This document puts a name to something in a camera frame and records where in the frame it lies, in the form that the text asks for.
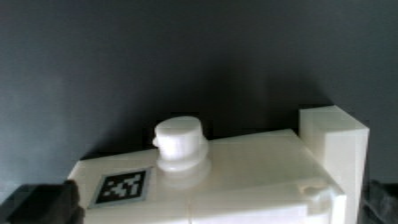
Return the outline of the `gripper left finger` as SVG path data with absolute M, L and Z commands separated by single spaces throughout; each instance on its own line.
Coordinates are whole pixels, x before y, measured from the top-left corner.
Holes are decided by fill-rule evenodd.
M 0 224 L 83 224 L 78 186 L 26 184 L 0 204 Z

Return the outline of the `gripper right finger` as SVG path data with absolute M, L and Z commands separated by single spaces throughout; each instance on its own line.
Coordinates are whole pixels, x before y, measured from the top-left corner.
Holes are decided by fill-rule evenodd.
M 398 224 L 398 183 L 371 181 L 362 199 L 360 224 Z

